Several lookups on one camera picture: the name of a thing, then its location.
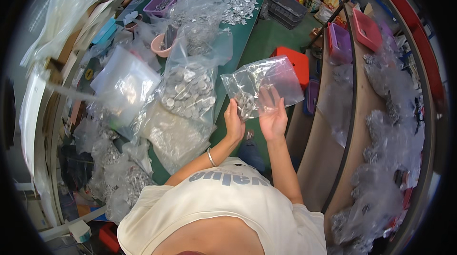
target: gray plastic crate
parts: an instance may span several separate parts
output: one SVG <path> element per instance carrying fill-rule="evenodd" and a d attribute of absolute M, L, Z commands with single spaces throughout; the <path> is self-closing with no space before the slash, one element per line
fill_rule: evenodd
<path fill-rule="evenodd" d="M 276 21 L 278 21 L 281 25 L 283 25 L 284 27 L 286 27 L 289 30 L 295 29 L 298 26 L 298 24 L 300 24 L 300 21 L 299 22 L 295 22 L 295 24 L 291 24 L 290 21 L 284 20 L 282 17 L 278 16 L 277 14 L 275 14 L 273 12 L 269 12 L 268 15 L 271 18 L 273 18 Z"/>
<path fill-rule="evenodd" d="M 273 12 L 289 24 L 297 24 L 303 20 L 308 9 L 295 0 L 267 0 L 268 11 Z"/>

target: pink plastic bin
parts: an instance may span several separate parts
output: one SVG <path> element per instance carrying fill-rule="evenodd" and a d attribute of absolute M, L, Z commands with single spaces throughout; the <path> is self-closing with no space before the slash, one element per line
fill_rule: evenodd
<path fill-rule="evenodd" d="M 330 56 L 341 64 L 352 63 L 352 46 L 349 32 L 335 23 L 328 25 L 328 33 L 332 43 L 329 48 Z"/>
<path fill-rule="evenodd" d="M 176 0 L 172 0 L 168 5 L 165 7 L 165 9 L 161 11 L 156 11 L 154 10 L 157 5 L 159 5 L 163 0 L 151 0 L 144 8 L 143 11 L 146 13 L 146 15 L 149 16 L 149 18 L 152 18 L 152 15 L 155 15 L 157 17 L 163 17 L 166 12 L 168 11 L 168 8 L 173 5 Z"/>
<path fill-rule="evenodd" d="M 377 51 L 382 45 L 382 36 L 378 25 L 370 17 L 355 8 L 352 8 L 352 13 L 356 24 L 357 41 L 372 51 Z"/>

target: purple plastic bin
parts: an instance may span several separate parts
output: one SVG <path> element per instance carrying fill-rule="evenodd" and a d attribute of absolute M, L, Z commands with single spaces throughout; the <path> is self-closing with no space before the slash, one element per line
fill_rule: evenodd
<path fill-rule="evenodd" d="M 159 5 L 163 0 L 151 0 L 144 8 L 143 11 L 146 13 L 146 15 L 149 16 L 149 18 L 152 18 L 152 15 L 155 15 L 157 17 L 163 17 L 165 13 L 168 11 L 168 8 L 173 5 L 176 0 L 172 0 L 168 5 L 165 7 L 165 9 L 161 11 L 156 11 L 154 10 L 157 5 Z"/>
<path fill-rule="evenodd" d="M 314 114 L 316 109 L 317 95 L 319 94 L 319 81 L 310 79 L 306 91 L 306 109 Z"/>
<path fill-rule="evenodd" d="M 328 25 L 328 32 L 332 39 L 332 50 L 330 56 L 341 64 L 352 63 L 352 46 L 349 32 L 335 23 Z"/>

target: red plastic stool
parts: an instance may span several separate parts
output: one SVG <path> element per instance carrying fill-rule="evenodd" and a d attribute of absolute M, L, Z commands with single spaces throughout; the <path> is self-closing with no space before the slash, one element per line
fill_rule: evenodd
<path fill-rule="evenodd" d="M 292 63 L 293 69 L 297 74 L 298 81 L 300 81 L 302 90 L 305 91 L 309 83 L 308 57 L 300 52 L 280 46 L 274 50 L 270 58 L 281 55 L 286 55 L 289 58 L 289 61 Z"/>
<path fill-rule="evenodd" d="M 111 231 L 111 228 L 114 227 L 114 222 L 109 222 L 100 229 L 98 238 L 103 242 L 111 251 L 114 253 L 119 252 L 121 246 L 117 241 L 117 236 Z"/>

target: jeans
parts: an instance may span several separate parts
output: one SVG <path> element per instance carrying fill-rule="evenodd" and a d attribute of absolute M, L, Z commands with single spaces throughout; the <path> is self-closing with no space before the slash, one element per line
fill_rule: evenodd
<path fill-rule="evenodd" d="M 243 141 L 239 147 L 237 156 L 249 166 L 253 166 L 261 174 L 265 172 L 265 163 L 260 155 L 259 147 L 254 140 Z"/>

